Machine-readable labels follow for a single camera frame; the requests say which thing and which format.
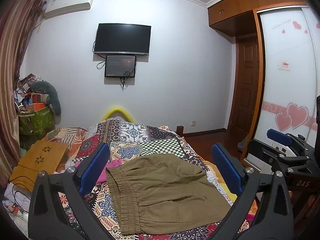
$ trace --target metal bolt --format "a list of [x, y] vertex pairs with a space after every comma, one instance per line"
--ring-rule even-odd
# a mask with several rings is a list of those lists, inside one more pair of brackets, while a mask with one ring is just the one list
[[283, 176], [283, 173], [282, 173], [281, 171], [276, 171], [276, 175], [277, 175], [278, 177], [282, 177], [282, 176]]
[[39, 171], [38, 175], [39, 175], [40, 177], [43, 177], [43, 176], [45, 175], [45, 171]]
[[246, 168], [245, 171], [246, 171], [247, 173], [254, 173], [254, 169], [251, 168], [251, 167]]
[[76, 170], [75, 166], [71, 166], [71, 167], [67, 168], [68, 173], [73, 173], [73, 172], [75, 172], [75, 170]]

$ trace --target yellow foam tube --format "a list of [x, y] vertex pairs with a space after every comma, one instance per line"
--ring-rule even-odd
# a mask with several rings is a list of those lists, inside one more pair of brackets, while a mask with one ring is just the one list
[[127, 122], [135, 122], [132, 117], [128, 114], [128, 112], [126, 110], [124, 110], [123, 108], [121, 107], [113, 107], [111, 108], [108, 112], [106, 112], [106, 114], [104, 115], [104, 117], [102, 118], [102, 121], [110, 118], [114, 113], [121, 113], [124, 118], [126, 119]]

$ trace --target striped satin curtain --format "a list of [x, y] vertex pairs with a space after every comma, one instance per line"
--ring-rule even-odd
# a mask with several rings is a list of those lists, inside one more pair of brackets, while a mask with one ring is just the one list
[[0, 184], [4, 185], [20, 155], [19, 124], [13, 91], [32, 29], [44, 0], [15, 0], [0, 20]]

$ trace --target blue rubber pad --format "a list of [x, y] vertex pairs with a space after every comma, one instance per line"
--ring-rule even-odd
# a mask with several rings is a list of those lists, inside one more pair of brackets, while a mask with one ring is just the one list
[[273, 141], [276, 141], [284, 146], [291, 146], [292, 140], [288, 135], [278, 132], [273, 129], [267, 131], [267, 137]]
[[100, 151], [91, 161], [88, 168], [85, 170], [85, 172], [80, 178], [79, 194], [81, 197], [84, 197], [85, 194], [88, 194], [92, 191], [109, 158], [110, 150], [109, 145], [106, 143], [102, 146]]
[[237, 196], [240, 196], [243, 192], [241, 186], [241, 177], [232, 165], [232, 163], [224, 154], [224, 151], [219, 147], [219, 145], [215, 144], [212, 146], [211, 156], [216, 166], [218, 167], [225, 183], [227, 184], [230, 192], [236, 194]]

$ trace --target white wall-mounted air conditioner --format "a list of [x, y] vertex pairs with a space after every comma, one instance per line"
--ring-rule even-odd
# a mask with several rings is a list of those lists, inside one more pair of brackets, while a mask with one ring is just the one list
[[52, 18], [70, 12], [89, 10], [93, 0], [50, 0], [44, 17]]

